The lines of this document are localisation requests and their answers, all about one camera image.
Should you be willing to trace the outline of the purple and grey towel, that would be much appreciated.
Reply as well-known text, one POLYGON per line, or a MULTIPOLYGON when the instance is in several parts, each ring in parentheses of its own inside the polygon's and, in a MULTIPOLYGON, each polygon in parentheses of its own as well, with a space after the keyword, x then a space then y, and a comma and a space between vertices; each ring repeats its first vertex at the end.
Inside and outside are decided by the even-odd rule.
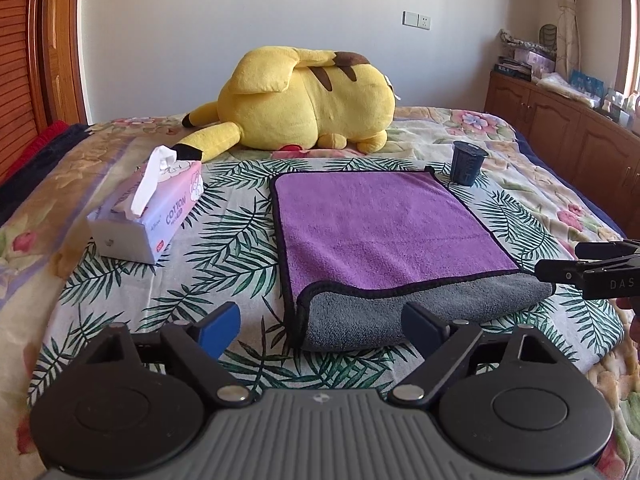
POLYGON ((449 192, 433 168, 309 171, 270 182, 284 322, 296 350, 406 341, 408 302, 486 323, 554 293, 449 192))

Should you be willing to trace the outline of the palm leaf print cloth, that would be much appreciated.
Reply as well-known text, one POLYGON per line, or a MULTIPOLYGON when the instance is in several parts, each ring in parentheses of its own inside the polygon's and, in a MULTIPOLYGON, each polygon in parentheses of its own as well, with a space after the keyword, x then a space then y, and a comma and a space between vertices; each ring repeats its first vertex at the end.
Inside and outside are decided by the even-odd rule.
POLYGON ((387 391, 420 364, 400 325, 423 304, 503 334, 536 326, 580 370, 623 338, 605 299, 536 279, 608 228, 573 202, 555 205, 518 176, 469 186, 446 162, 393 158, 214 162, 155 219, 149 263, 89 243, 67 279, 29 385, 39 398, 107 325, 134 333, 195 323, 225 302, 241 331, 222 366, 252 391, 387 391))

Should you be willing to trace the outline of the wooden low cabinet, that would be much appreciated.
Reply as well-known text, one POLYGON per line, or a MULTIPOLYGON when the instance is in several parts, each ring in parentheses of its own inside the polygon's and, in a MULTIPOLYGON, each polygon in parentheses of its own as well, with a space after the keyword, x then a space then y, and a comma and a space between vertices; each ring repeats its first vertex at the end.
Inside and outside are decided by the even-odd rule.
POLYGON ((543 162, 624 233, 639 236, 639 137, 588 106, 490 74, 485 110, 521 133, 543 162))

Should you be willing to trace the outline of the pink tissue box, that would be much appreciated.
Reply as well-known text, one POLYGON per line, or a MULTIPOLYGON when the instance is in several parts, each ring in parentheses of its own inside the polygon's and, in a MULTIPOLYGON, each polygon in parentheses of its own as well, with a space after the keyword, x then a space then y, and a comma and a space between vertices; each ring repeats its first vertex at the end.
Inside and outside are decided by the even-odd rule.
POLYGON ((167 146, 146 162, 87 220, 102 257, 154 264, 204 192, 202 164, 167 146))

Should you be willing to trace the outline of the dark blue cup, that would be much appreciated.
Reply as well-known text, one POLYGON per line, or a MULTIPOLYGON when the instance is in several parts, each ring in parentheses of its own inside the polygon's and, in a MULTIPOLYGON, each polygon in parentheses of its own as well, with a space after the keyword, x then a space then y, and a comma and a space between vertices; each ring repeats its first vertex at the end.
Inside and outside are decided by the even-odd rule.
POLYGON ((464 186, 472 186, 487 157, 488 153, 484 148, 469 142, 454 141, 450 181, 464 186))

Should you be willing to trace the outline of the blue picture box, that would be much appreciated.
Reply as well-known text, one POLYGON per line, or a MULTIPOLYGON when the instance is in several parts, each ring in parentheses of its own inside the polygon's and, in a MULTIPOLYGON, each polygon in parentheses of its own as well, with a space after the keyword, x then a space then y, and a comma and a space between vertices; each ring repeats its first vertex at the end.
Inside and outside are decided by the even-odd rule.
POLYGON ((602 99, 605 95, 604 82, 596 77, 589 76, 580 70, 572 70, 570 73, 570 85, 588 96, 602 99))

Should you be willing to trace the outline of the plastic bag on cabinet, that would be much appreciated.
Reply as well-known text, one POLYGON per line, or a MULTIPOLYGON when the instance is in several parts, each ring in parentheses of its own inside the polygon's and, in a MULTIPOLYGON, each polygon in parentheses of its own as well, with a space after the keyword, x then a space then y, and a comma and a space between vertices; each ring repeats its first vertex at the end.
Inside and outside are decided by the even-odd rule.
POLYGON ((582 103, 590 108, 596 108, 600 104, 598 98, 575 89, 558 73, 544 73, 542 77, 537 80, 536 85, 565 99, 582 103))

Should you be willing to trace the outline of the floral bed quilt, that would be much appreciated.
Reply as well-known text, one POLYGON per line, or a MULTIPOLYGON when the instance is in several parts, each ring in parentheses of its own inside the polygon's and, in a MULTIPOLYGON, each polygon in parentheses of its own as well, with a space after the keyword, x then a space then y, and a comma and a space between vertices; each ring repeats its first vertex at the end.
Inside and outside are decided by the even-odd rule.
POLYGON ((580 242, 631 237, 541 162, 521 133, 496 116, 402 106, 382 151, 269 154, 246 148, 203 169, 204 194, 154 266, 105 259, 87 217, 153 148, 184 135, 175 116, 73 126, 1 190, 1 474, 32 479, 42 463, 28 414, 62 368, 102 328, 149 332, 197 321, 220 304, 242 311, 239 339, 222 365, 253 391, 373 388, 386 392, 420 363, 408 344, 345 353, 291 350, 285 339, 269 182, 303 170, 406 170, 449 174, 457 140, 488 159, 476 182, 454 192, 516 261, 568 259, 580 242))

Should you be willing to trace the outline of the stack of boxes on cabinet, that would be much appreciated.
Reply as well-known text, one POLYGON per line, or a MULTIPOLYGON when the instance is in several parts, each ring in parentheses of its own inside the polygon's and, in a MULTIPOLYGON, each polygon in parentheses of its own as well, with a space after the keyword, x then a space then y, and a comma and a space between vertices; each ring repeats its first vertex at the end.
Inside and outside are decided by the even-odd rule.
POLYGON ((518 39, 506 29, 498 33, 501 50, 494 72, 527 82, 555 72, 555 50, 518 39))

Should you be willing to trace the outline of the patterned beige curtain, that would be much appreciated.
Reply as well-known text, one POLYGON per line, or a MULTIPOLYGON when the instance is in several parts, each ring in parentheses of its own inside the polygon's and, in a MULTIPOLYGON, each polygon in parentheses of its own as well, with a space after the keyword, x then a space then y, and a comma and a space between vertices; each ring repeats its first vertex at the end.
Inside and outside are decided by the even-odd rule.
POLYGON ((573 70, 580 69, 578 0, 555 0, 555 3, 558 10, 556 71, 568 79, 573 70))

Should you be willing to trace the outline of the dark blue blanket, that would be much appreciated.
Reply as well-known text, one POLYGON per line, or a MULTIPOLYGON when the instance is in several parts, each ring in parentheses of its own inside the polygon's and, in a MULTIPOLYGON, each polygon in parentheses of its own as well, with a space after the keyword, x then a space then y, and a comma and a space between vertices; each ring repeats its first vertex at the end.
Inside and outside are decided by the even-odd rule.
POLYGON ((70 125, 62 136, 58 136, 39 152, 25 167, 18 170, 6 182, 1 183, 1 223, 6 223, 21 203, 47 177, 62 158, 77 144, 89 136, 89 126, 70 125))

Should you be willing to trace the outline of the red cloth by headboard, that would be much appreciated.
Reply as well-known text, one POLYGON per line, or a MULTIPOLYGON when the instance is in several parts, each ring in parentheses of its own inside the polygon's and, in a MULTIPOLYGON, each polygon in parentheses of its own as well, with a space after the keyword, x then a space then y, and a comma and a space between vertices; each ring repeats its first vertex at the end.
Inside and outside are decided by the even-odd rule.
POLYGON ((70 128, 69 124, 62 120, 57 120, 52 125, 44 128, 32 142, 26 145, 20 156, 12 162, 12 165, 1 176, 1 182, 6 182, 10 177, 17 173, 18 170, 26 166, 39 152, 46 148, 53 140, 70 128))

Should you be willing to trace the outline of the yellow Pikachu plush toy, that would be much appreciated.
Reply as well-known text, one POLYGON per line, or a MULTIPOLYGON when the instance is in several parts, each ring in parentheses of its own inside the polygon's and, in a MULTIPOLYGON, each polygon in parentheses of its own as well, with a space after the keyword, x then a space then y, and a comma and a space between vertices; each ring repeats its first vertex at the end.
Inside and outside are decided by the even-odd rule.
POLYGON ((355 52, 265 46, 247 52, 215 102, 183 117, 194 131, 174 145, 180 160, 208 162, 235 145, 381 151, 393 121, 392 83, 355 52))

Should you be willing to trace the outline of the wooden slatted headboard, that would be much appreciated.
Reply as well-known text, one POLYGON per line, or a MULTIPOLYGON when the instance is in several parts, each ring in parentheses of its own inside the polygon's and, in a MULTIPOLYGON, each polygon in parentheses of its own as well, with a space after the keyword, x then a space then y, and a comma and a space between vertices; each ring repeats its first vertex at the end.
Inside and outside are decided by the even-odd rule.
POLYGON ((1 177, 57 120, 87 120, 79 0, 1 0, 1 177))

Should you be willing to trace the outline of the white wall switch socket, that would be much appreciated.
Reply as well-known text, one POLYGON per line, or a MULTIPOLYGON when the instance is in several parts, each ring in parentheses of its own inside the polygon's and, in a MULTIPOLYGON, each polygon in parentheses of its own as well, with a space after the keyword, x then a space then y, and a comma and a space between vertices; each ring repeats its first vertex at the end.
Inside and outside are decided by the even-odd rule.
POLYGON ((404 11, 402 12, 402 24, 409 27, 430 30, 432 19, 425 14, 404 11))

